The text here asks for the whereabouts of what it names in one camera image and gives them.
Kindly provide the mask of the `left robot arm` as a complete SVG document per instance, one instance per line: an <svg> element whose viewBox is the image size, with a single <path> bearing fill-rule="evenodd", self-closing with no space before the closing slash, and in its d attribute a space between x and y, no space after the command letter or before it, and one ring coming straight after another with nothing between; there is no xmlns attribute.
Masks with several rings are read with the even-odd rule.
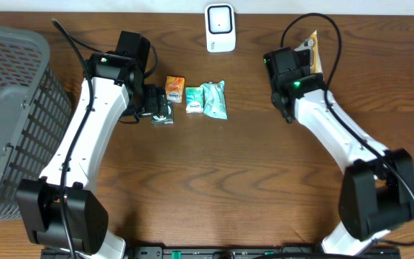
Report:
<svg viewBox="0 0 414 259"><path fill-rule="evenodd" d="M109 229L109 214L96 198L98 171L122 117L167 114L165 92L145 84L155 48L136 32L123 31L116 49L83 61L80 101L51 161L37 180L16 192L29 241L69 252L72 258L124 258L127 245Z"/></svg>

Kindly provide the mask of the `green tissue pack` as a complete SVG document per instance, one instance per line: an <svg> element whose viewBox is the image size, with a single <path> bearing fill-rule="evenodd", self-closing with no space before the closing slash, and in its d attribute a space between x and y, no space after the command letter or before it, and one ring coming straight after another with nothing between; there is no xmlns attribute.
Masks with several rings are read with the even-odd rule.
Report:
<svg viewBox="0 0 414 259"><path fill-rule="evenodd" d="M186 97L186 112L203 113L204 98L202 87L187 87L185 90Z"/></svg>

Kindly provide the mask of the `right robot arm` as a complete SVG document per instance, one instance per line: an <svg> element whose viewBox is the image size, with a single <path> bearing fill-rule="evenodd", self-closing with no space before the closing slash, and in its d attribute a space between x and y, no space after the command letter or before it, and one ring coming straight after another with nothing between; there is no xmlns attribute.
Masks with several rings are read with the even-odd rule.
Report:
<svg viewBox="0 0 414 259"><path fill-rule="evenodd" d="M337 104L323 74L310 70L308 49L263 56L271 102L287 123L312 132L344 174L340 223L321 242L324 253L361 255L393 229L414 219L414 165L404 149L371 138Z"/></svg>

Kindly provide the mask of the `mint green pouch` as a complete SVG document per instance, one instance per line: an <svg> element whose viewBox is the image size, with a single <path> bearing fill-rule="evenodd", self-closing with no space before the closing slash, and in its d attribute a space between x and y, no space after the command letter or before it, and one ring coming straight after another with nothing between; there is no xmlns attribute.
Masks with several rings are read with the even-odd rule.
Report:
<svg viewBox="0 0 414 259"><path fill-rule="evenodd" d="M224 81L203 83L201 85L204 95L203 113L205 115L215 119L228 119L224 86Z"/></svg>

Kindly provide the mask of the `cream snack bag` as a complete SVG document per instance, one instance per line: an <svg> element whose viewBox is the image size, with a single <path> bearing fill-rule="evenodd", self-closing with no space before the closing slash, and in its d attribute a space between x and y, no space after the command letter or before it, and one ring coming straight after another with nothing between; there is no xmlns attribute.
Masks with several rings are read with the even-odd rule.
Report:
<svg viewBox="0 0 414 259"><path fill-rule="evenodd" d="M323 76L323 69L318 50L318 34L315 30L306 40L294 49L298 68L298 79L311 74L320 73Z"/></svg>

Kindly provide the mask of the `orange tissue pack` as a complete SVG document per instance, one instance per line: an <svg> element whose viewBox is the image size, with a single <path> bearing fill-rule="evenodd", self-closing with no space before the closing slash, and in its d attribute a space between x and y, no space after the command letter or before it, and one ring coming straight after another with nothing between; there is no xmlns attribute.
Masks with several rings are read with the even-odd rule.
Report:
<svg viewBox="0 0 414 259"><path fill-rule="evenodd" d="M167 100L180 104L183 101L184 77L168 76L165 82Z"/></svg>

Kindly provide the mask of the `dark green round-logo packet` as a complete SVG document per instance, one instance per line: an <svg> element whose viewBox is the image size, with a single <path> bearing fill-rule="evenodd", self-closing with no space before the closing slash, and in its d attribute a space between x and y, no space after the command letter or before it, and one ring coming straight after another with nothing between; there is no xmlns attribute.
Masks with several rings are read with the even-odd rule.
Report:
<svg viewBox="0 0 414 259"><path fill-rule="evenodd" d="M166 125L166 124L173 124L174 117L173 117L173 104L171 101L167 102L167 114L157 114L152 117L152 124L153 125Z"/></svg>

